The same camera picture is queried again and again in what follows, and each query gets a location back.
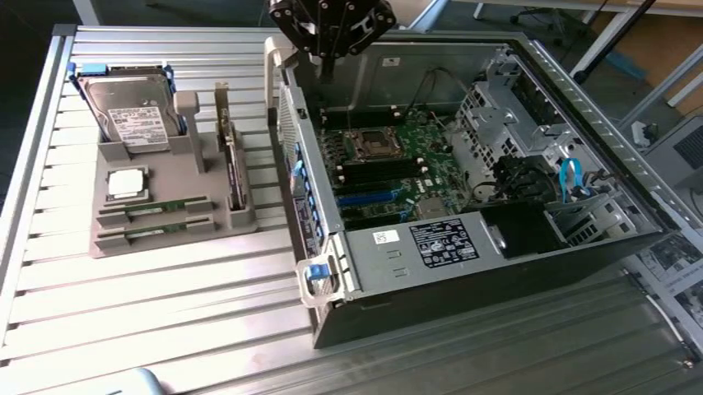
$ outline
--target cpu socket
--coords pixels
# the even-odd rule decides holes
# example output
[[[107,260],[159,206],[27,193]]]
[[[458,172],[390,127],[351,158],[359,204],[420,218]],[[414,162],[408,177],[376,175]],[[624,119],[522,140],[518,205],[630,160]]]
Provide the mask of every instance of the cpu socket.
[[[346,137],[351,142],[356,160],[396,158],[403,154],[392,128],[350,131]]]

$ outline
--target motherboard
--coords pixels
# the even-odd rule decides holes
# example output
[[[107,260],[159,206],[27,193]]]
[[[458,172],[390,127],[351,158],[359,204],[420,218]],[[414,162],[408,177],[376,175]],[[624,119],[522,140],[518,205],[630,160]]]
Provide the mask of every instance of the motherboard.
[[[462,211],[466,177],[434,113],[411,109],[395,126],[322,128],[318,137],[348,230]]]

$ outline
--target metal table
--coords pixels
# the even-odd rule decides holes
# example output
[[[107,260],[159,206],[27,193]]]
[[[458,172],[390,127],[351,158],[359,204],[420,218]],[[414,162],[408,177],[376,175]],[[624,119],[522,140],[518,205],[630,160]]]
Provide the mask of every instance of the metal table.
[[[264,125],[263,41],[275,32],[56,30],[0,221],[0,392],[100,393],[146,366],[168,393],[701,393],[701,370],[682,368],[666,322],[614,270],[312,349]],[[163,60],[178,88],[198,91],[202,130],[215,127],[215,82],[230,83],[260,231],[94,260],[98,127],[66,67]]]

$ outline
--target blue pcie slot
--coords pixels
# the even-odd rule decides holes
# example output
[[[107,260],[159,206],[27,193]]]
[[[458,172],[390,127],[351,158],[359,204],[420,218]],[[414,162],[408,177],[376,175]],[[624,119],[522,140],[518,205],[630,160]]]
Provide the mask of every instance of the blue pcie slot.
[[[338,199],[340,207],[360,206],[372,203],[392,202],[398,198],[398,191],[367,193],[366,195],[343,196]]]

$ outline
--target sticker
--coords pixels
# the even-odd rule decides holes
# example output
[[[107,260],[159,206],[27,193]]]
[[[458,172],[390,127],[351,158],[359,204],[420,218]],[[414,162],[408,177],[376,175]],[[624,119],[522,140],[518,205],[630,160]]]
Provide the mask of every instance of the sticker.
[[[139,195],[136,192],[118,193],[116,195],[112,195],[112,198],[115,199],[134,198],[136,195]]]
[[[147,232],[140,233],[132,233],[131,235],[126,235],[128,239],[136,239],[138,237],[151,236],[151,235],[162,235],[164,232],[163,229],[150,230]]]
[[[383,58],[382,66],[384,67],[400,66],[400,58]]]
[[[398,237],[396,230],[386,230],[384,232],[374,233],[374,241],[376,241],[376,244],[394,243],[398,240],[400,240],[400,237]]]
[[[144,216],[146,214],[156,214],[163,211],[164,209],[162,207],[146,208],[143,210],[135,210],[135,211],[128,212],[128,215],[130,216]]]
[[[126,146],[166,143],[164,120],[159,107],[108,110],[115,130]]]
[[[479,258],[460,219],[410,227],[427,267],[440,267]]]

